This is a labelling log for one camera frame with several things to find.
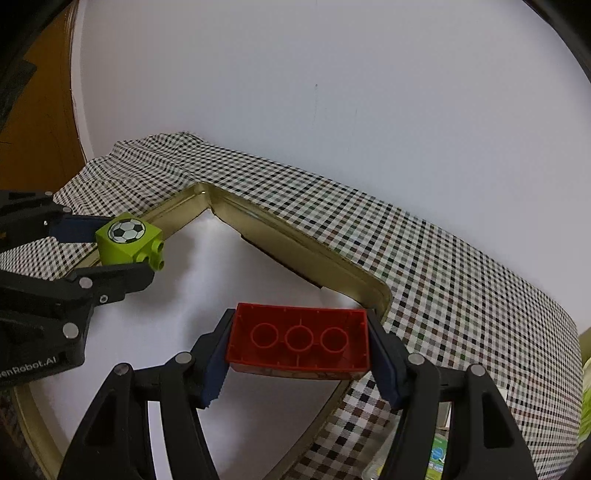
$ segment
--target white wall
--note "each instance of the white wall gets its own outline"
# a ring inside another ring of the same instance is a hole
[[[521,0],[84,3],[87,150],[187,129],[306,168],[450,230],[591,326],[591,86]]]

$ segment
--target metal bolt head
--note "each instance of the metal bolt head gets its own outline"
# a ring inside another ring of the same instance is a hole
[[[486,374],[486,369],[482,365],[472,365],[470,367],[470,372],[472,372],[477,377],[484,377]]]
[[[92,279],[88,277],[82,277],[80,280],[78,280],[78,284],[84,289],[92,288]]]
[[[180,352],[177,353],[177,356],[174,357],[174,360],[178,364],[188,364],[191,360],[193,360],[193,356],[189,352]]]
[[[129,372],[129,365],[128,364],[115,365],[113,372],[115,372],[115,375],[119,375],[120,377],[122,377],[127,372]]]
[[[63,332],[64,337],[66,337],[68,340],[72,340],[74,338],[77,338],[78,335],[80,334],[80,330],[78,329],[78,326],[72,322],[68,322],[68,323],[64,324],[64,326],[61,328],[61,331]]]
[[[420,353],[411,353],[408,356],[408,361],[413,365],[422,365],[425,363],[425,357],[423,357]]]

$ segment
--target lego stud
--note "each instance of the lego stud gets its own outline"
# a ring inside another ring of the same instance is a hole
[[[343,353],[349,344],[349,335],[342,328],[327,328],[320,335],[320,345],[328,353]]]
[[[287,330],[285,344],[294,353],[304,353],[310,350],[314,342],[312,330],[303,325],[295,325]]]
[[[162,240],[154,240],[152,243],[152,252],[155,254],[162,253],[162,249],[164,248],[164,242]]]
[[[259,323],[251,330],[251,342],[257,348],[266,349],[277,345],[279,330],[270,323]]]

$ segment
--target checkered tablecloth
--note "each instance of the checkered tablecloth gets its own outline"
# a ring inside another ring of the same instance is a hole
[[[384,281],[384,327],[438,365],[482,363],[500,387],[540,478],[572,459],[579,427],[577,330],[551,298],[459,238],[364,192],[299,168],[209,144],[192,134],[117,143],[56,194],[82,215],[141,215],[197,181],[244,197]],[[43,239],[0,257],[0,268],[59,278],[92,245]],[[293,479],[354,479],[360,452],[388,421],[371,375],[354,382]]]

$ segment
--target black robotic claw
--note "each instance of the black robotic claw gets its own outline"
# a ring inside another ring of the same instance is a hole
[[[159,401],[168,461],[176,480],[217,480],[196,407],[217,398],[228,372],[226,345],[235,310],[159,367],[117,365],[82,419],[58,480],[154,480],[147,402]]]
[[[70,445],[58,480],[153,480],[146,402],[159,401],[174,480],[217,480],[196,408],[217,398],[228,371],[225,350],[234,310],[191,352],[160,367],[109,374]],[[439,402],[453,403],[443,480],[535,480],[534,465],[509,408],[481,365],[467,371],[436,367],[409,354],[368,310],[372,372],[384,398],[402,417],[381,480],[424,480]],[[561,480],[583,480],[591,443]]]
[[[111,218],[71,215],[53,195],[0,191],[0,252],[47,236],[93,242]],[[48,281],[0,271],[0,388],[18,385],[84,362],[95,306],[148,287],[146,263],[79,268]]]

